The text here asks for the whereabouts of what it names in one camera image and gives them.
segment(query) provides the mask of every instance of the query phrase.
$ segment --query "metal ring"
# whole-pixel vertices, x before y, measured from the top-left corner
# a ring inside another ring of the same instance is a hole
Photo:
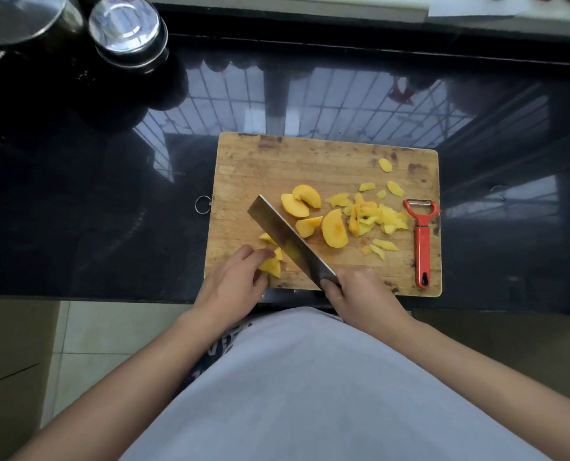
[[[197,202],[202,200],[204,197],[206,199],[208,199],[208,210],[206,210],[205,212],[200,212],[199,209],[197,208]],[[210,211],[211,208],[212,208],[212,199],[210,198],[209,195],[201,195],[195,200],[195,211],[197,213],[199,213],[200,215],[206,215]]]

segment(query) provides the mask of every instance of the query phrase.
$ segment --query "black countertop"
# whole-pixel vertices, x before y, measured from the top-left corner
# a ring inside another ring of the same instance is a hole
[[[92,58],[0,62],[0,295],[193,301],[209,222],[194,202],[212,193],[219,133],[239,131],[436,149],[443,295],[404,304],[570,313],[570,66],[193,36],[170,47],[150,80]]]

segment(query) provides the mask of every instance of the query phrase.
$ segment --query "person's left hand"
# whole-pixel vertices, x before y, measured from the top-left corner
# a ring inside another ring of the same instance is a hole
[[[218,318],[223,331],[242,320],[268,287],[268,274],[257,268],[274,257],[269,249],[244,245],[204,279],[193,308]]]

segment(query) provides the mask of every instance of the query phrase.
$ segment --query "metal lid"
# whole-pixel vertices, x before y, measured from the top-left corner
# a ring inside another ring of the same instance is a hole
[[[58,19],[67,0],[0,0],[0,45],[37,37]]]
[[[159,14],[146,0],[101,0],[89,16],[97,46],[113,54],[143,50],[159,33]]]

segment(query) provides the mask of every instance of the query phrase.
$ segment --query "knife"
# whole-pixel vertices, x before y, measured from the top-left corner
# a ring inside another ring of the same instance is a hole
[[[329,279],[340,286],[334,271],[313,252],[263,195],[257,196],[247,212],[315,285],[321,288],[321,280]]]

